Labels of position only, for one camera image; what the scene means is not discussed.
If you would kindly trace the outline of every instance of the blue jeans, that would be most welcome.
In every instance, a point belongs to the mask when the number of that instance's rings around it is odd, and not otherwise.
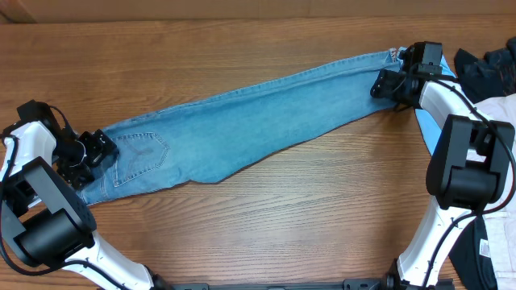
[[[401,65],[396,50],[356,56],[108,126],[119,155],[95,168],[97,179],[79,195],[94,204],[189,180],[219,182],[273,152],[393,107],[369,90],[380,69]]]

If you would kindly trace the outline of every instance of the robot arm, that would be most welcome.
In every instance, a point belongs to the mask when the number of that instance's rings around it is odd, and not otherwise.
[[[385,284],[390,284],[393,289],[409,286],[447,289],[449,285],[438,285],[439,269],[463,229],[474,220],[471,213],[481,214],[488,203],[501,196],[509,158],[502,150],[500,140],[466,106],[467,99],[442,84],[429,81],[441,78],[443,80],[439,81],[464,95],[460,85],[444,81],[449,77],[440,75],[440,43],[415,43],[401,58],[404,60],[402,70],[382,71],[372,87],[372,97],[387,97],[398,104],[426,110],[442,133],[427,170],[427,190],[432,195],[430,204],[412,242],[389,272],[392,283]],[[514,128],[509,123],[492,121],[487,115],[478,113],[488,119],[504,142],[512,147]],[[485,161],[467,160],[468,151],[484,156]],[[439,240],[453,221],[461,217],[465,218],[451,228],[433,264],[429,265]],[[423,285],[429,269],[431,273]]]
[[[5,197],[2,201],[3,239],[16,256],[31,267],[40,264],[49,267],[64,265],[63,270],[83,275],[106,290],[119,287],[101,273],[126,289],[168,290],[169,286],[161,277],[152,274],[144,265],[130,261],[101,237],[89,209],[61,178],[74,176],[77,181],[84,180],[84,176],[77,172],[63,172],[59,176],[52,169],[52,160],[58,162],[61,169],[65,164],[73,168],[74,162],[84,162],[91,155],[94,155],[92,160],[102,160],[106,155],[116,153],[115,147],[106,141],[101,131],[97,134],[97,141],[106,147],[100,155],[98,151],[87,150],[91,147],[88,142],[95,142],[94,135],[86,134],[89,136],[86,142],[80,138],[73,139],[73,135],[68,135],[70,139],[66,139],[60,128],[48,125],[54,123],[53,115],[48,111],[41,114],[45,105],[27,103],[25,106],[31,107],[29,111],[35,111],[33,113],[38,116],[38,120],[27,119],[26,115],[20,114],[22,120],[4,131],[4,135],[17,138],[18,148],[15,149],[12,138],[5,138],[6,159],[0,171]],[[81,143],[77,148],[83,150],[59,151],[57,148],[61,142]],[[15,156],[14,166],[10,176],[3,179],[11,156]],[[87,173],[84,168],[93,167],[94,164],[86,162],[79,165],[83,173]],[[21,222],[19,218],[40,201],[47,208],[26,222]]]

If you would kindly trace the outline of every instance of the jeans pocket stitching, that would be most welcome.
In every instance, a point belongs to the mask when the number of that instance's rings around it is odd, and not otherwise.
[[[122,136],[117,137],[116,140],[134,139],[136,136],[151,136],[152,138],[157,140],[161,144],[161,146],[163,146],[163,152],[161,153],[161,158],[160,158],[159,162],[157,162],[156,164],[153,164],[150,167],[146,167],[146,168],[138,171],[137,173],[131,174],[130,176],[126,177],[125,180],[120,180],[119,179],[119,157],[120,157],[120,155],[119,155],[117,160],[114,162],[113,184],[114,184],[115,187],[119,187],[119,186],[121,186],[123,184],[126,184],[127,182],[129,182],[131,180],[134,180],[136,177],[141,176],[144,173],[147,173],[147,172],[150,172],[150,171],[152,171],[154,169],[160,168],[163,165],[165,159],[167,158],[167,155],[168,155],[169,150],[170,150],[170,146],[161,138],[161,136],[159,136],[158,134],[156,134],[154,132],[134,133],[134,134],[122,135]]]
[[[106,171],[104,170],[104,168],[102,168],[102,166],[100,167],[100,170],[102,171],[102,178],[100,179],[100,193],[102,194],[102,196],[104,198],[109,200],[109,196],[107,195],[107,191],[106,191],[106,182],[107,182]]]

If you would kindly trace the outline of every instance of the light blue denim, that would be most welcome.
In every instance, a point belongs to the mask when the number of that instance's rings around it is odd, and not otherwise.
[[[119,155],[95,168],[97,179],[79,194],[94,204],[189,180],[216,183],[273,152],[391,108],[392,101],[369,91],[382,68],[399,71],[402,63],[392,56],[395,50],[338,60],[108,126]]]

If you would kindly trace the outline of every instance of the black cable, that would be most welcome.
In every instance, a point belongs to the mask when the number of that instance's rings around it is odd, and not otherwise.
[[[403,76],[403,79],[402,79],[402,81],[400,81],[400,84],[399,84],[399,85],[397,85],[397,87],[396,87],[396,88],[394,88],[393,90],[391,90],[390,92],[384,92],[384,93],[382,94],[382,96],[383,96],[383,95],[390,95],[390,94],[396,93],[396,92],[397,92],[397,91],[398,91],[398,90],[403,86],[403,84],[405,84],[407,77],[409,77],[409,76],[412,74],[412,70],[413,70],[413,69],[416,67],[416,65],[418,65],[418,64],[419,64],[419,63],[412,64],[412,66],[410,66],[410,68],[409,68],[409,72],[408,72],[405,76]]]
[[[459,217],[456,220],[454,220],[451,223],[451,225],[446,229],[446,231],[444,232],[443,236],[441,237],[441,239],[437,243],[437,246],[435,247],[434,252],[433,252],[433,254],[431,256],[431,259],[430,259],[430,261],[428,263],[427,273],[425,274],[425,279],[423,280],[423,283],[422,283],[422,286],[421,286],[422,289],[426,289],[427,288],[428,280],[430,279],[431,271],[432,271],[432,269],[434,267],[435,259],[437,257],[437,254],[439,253],[439,249],[441,248],[441,246],[443,245],[444,241],[446,240],[446,237],[452,232],[453,228],[458,226],[459,222],[462,222],[466,218],[474,218],[475,219],[476,217],[479,217],[482,214],[489,214],[489,213],[497,212],[498,210],[503,209],[504,207],[506,207],[506,205],[508,205],[510,203],[510,201],[513,199],[514,192],[516,191],[516,186],[514,186],[514,183],[516,182],[516,162],[514,161],[514,156],[513,156],[512,151],[510,150],[510,148],[507,145],[507,143],[505,142],[505,140],[498,133],[498,131],[494,127],[494,125],[491,124],[489,122],[489,120],[487,118],[485,118],[482,114],[480,114],[478,112],[478,110],[476,109],[476,107],[461,92],[456,90],[455,87],[442,82],[437,77],[433,77],[433,76],[430,76],[430,75],[418,75],[418,77],[421,77],[423,79],[426,79],[427,81],[433,81],[433,82],[435,82],[435,83],[437,83],[439,85],[442,85],[443,87],[445,87],[447,89],[450,89],[454,94],[459,96],[460,100],[462,100],[462,102],[468,107],[468,109],[471,111],[471,113],[473,115],[475,115],[475,117],[479,118],[489,128],[491,133],[493,135],[495,135],[495,137],[500,141],[502,147],[504,148],[504,151],[507,154],[507,157],[509,158],[510,166],[511,166],[512,171],[513,171],[513,181],[512,181],[512,185],[510,187],[509,194],[507,195],[507,198],[500,205],[498,205],[498,206],[496,206],[496,207],[494,207],[492,209],[485,210],[482,213],[469,213],[469,214],[466,214],[466,215],[464,215],[462,217]],[[450,77],[447,77],[446,80],[447,81],[458,82],[457,79],[455,79],[455,78],[451,79]]]
[[[12,170],[15,166],[16,154],[18,153],[19,139],[18,139],[18,137],[14,136],[14,135],[7,135],[7,136],[0,135],[0,137],[1,137],[3,143],[4,143],[5,138],[11,138],[13,140],[13,142],[15,143],[15,145],[13,146],[13,151],[10,154],[10,158],[9,158],[9,160],[7,160],[6,172],[2,178],[2,182],[0,183],[0,255],[2,256],[4,261],[6,261],[6,264],[14,271],[18,272],[19,274],[25,275],[25,276],[41,276],[41,275],[46,275],[48,273],[52,273],[54,271],[60,270],[62,267],[67,267],[67,266],[71,266],[71,265],[82,265],[83,267],[88,267],[88,268],[92,269],[93,271],[97,272],[100,276],[102,276],[104,279],[106,279],[107,281],[112,283],[115,287],[118,287],[122,290],[127,290],[127,288],[125,288],[123,285],[121,285],[120,283],[115,281],[113,278],[108,276],[103,270],[101,270],[97,266],[93,265],[92,263],[89,263],[86,261],[73,260],[73,261],[63,262],[59,267],[50,267],[48,269],[40,270],[40,271],[28,271],[28,270],[25,270],[25,269],[21,268],[20,266],[16,265],[16,263],[9,257],[5,246],[3,245],[2,221],[1,221],[2,203],[3,203],[3,198],[4,198],[3,195],[4,195],[5,184],[7,182],[7,179],[10,176],[10,173],[12,172]]]
[[[65,114],[63,114],[63,112],[61,110],[59,110],[59,108],[57,108],[56,106],[48,106],[49,108],[51,109],[54,109],[57,111],[57,113],[59,113],[61,115],[61,117],[63,118],[63,122],[64,122],[64,129],[67,131],[67,135],[76,135],[75,132],[73,132],[73,128],[72,126],[70,125],[70,123],[68,122],[68,119],[65,117]]]

